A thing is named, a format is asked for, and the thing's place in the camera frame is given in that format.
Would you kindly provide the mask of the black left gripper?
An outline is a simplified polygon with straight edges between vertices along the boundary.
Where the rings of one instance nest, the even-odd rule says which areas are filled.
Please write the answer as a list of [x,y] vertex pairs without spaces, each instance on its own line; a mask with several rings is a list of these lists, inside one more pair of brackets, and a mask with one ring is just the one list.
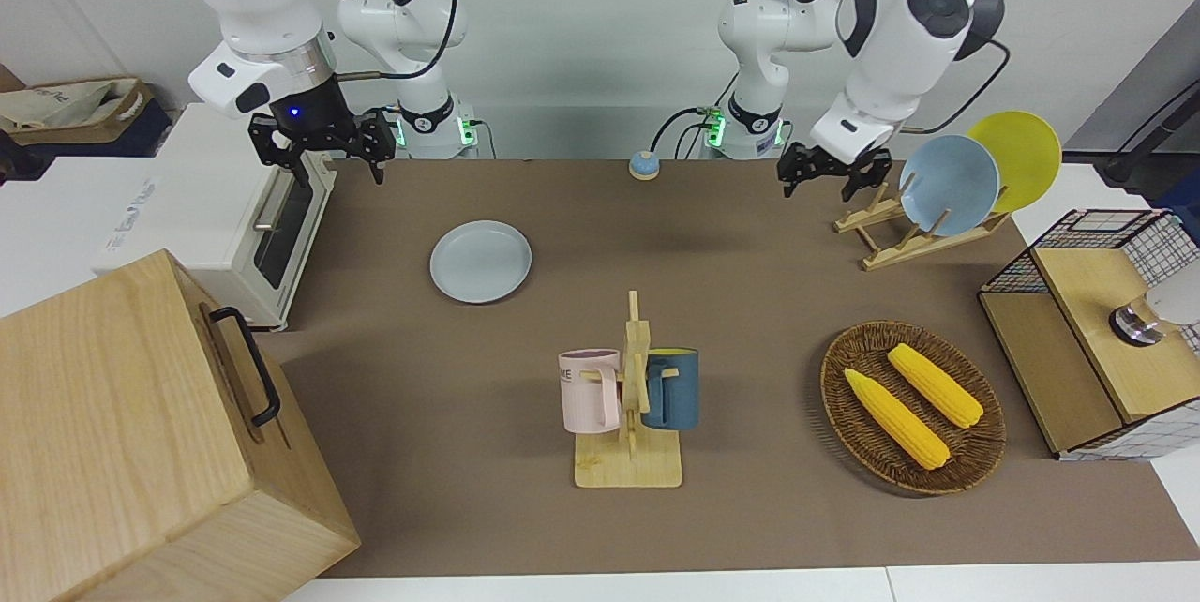
[[890,168],[892,155],[886,148],[865,150],[852,161],[842,161],[822,146],[793,143],[776,159],[776,179],[781,182],[785,199],[791,199],[798,182],[818,176],[844,176],[844,201],[851,201],[866,187],[866,182],[882,182]]

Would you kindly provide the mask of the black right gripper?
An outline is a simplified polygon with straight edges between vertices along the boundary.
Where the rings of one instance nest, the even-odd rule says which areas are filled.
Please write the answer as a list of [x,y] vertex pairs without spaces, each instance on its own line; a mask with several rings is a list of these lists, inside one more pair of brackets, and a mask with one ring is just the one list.
[[311,188],[304,152],[364,159],[377,185],[384,183],[384,165],[396,153],[394,127],[382,108],[353,113],[335,77],[262,106],[250,119],[248,136],[264,165],[282,167],[304,189]]

